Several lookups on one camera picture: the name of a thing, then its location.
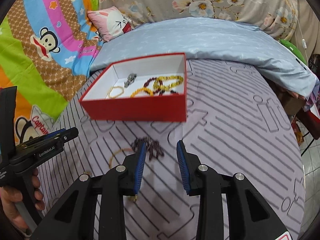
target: light blue blanket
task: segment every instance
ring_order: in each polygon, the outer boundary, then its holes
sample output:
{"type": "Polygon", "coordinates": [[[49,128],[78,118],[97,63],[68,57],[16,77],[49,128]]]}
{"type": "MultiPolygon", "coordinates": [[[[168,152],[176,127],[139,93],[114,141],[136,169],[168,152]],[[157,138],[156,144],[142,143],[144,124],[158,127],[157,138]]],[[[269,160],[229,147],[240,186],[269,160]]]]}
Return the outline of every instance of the light blue blanket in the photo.
{"type": "Polygon", "coordinates": [[[317,81],[294,54],[257,26],[194,17],[145,24],[103,44],[91,71],[122,59],[171,52],[254,65],[261,75],[306,98],[317,81]]]}

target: pink pillow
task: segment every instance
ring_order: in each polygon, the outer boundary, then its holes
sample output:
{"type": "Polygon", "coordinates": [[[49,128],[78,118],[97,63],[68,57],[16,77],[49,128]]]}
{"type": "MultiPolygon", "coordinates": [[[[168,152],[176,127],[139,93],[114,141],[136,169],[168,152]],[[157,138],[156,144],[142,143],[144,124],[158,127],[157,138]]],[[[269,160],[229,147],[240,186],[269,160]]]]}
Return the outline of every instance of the pink pillow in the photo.
{"type": "Polygon", "coordinates": [[[87,15],[104,41],[111,41],[132,30],[126,15],[115,6],[99,11],[88,11],[87,15]]]}

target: pillow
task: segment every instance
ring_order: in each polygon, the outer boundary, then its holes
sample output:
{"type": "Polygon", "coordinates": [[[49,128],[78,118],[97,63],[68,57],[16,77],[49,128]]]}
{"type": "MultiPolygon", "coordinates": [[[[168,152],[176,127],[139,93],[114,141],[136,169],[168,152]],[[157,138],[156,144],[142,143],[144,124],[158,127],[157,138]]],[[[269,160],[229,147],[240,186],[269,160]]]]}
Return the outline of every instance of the pillow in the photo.
{"type": "Polygon", "coordinates": [[[99,11],[88,11],[87,15],[104,41],[111,41],[132,30],[127,16],[115,6],[99,11]]]}
{"type": "Polygon", "coordinates": [[[307,61],[305,60],[304,56],[302,55],[302,53],[300,52],[300,50],[298,50],[298,48],[296,46],[294,46],[291,42],[289,41],[285,41],[285,40],[279,40],[279,42],[285,46],[287,49],[289,49],[298,59],[300,59],[305,65],[308,66],[307,61]]]}

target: green cloth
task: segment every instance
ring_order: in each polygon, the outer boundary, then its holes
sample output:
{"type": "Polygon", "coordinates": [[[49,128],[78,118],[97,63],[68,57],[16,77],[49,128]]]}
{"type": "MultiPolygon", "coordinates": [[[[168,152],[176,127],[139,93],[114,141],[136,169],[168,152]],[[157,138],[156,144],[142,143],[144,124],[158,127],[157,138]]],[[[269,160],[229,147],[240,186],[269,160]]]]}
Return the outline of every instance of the green cloth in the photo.
{"type": "Polygon", "coordinates": [[[298,59],[300,59],[305,65],[308,66],[308,63],[306,62],[304,56],[298,50],[296,46],[294,46],[291,42],[285,41],[285,40],[279,40],[282,45],[284,45],[286,48],[288,48],[298,59]]]}
{"type": "Polygon", "coordinates": [[[5,75],[32,106],[37,105],[56,120],[68,102],[44,83],[31,59],[24,54],[21,41],[12,36],[7,17],[1,24],[1,33],[0,66],[5,75]]]}

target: metal screw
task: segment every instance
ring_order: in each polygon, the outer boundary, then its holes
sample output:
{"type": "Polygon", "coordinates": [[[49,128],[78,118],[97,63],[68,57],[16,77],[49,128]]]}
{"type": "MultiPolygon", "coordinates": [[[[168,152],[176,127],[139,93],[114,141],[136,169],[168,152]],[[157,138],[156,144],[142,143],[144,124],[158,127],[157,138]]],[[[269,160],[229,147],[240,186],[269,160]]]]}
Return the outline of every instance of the metal screw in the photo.
{"type": "Polygon", "coordinates": [[[79,180],[81,181],[86,181],[89,179],[89,176],[87,174],[82,174],[80,177],[79,177],[79,180]]]}
{"type": "Polygon", "coordinates": [[[118,167],[116,167],[116,171],[119,171],[119,172],[125,171],[125,166],[119,165],[118,167]]]}
{"type": "Polygon", "coordinates": [[[208,166],[201,164],[201,165],[198,166],[198,169],[200,171],[207,171],[208,170],[208,166]]]}
{"type": "Polygon", "coordinates": [[[236,179],[243,180],[244,179],[244,175],[242,173],[237,173],[236,174],[236,179]]]}

